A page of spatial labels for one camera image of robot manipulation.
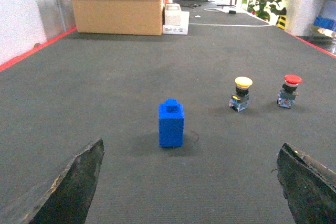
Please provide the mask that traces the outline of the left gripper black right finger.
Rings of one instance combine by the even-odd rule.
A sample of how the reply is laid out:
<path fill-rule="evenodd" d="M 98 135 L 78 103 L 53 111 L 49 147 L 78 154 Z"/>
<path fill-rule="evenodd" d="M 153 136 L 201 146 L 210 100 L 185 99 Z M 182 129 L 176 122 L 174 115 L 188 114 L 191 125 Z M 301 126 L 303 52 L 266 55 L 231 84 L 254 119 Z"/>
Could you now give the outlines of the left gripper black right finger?
<path fill-rule="evenodd" d="M 285 143 L 277 158 L 278 180 L 295 223 L 335 223 L 335 172 Z"/>

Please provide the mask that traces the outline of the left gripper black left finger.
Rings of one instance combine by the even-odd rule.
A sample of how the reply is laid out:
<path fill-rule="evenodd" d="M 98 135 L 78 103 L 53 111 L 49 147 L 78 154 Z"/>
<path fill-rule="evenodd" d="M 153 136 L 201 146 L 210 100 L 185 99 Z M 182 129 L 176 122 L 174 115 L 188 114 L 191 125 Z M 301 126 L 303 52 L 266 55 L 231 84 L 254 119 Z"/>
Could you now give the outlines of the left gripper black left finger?
<path fill-rule="evenodd" d="M 1 209 L 1 223 L 85 223 L 104 156 L 101 138 L 16 196 Z"/>

